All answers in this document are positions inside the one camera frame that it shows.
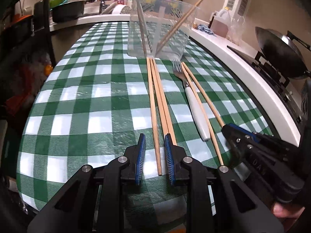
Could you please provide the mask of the person's right hand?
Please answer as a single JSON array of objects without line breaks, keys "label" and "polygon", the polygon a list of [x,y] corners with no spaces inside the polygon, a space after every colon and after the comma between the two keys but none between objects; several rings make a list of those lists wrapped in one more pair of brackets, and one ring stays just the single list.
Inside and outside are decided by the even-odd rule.
[{"label": "person's right hand", "polygon": [[280,203],[274,203],[272,206],[272,213],[274,216],[281,219],[285,231],[288,231],[290,227],[294,225],[304,210],[305,207],[291,203],[284,205]]}]

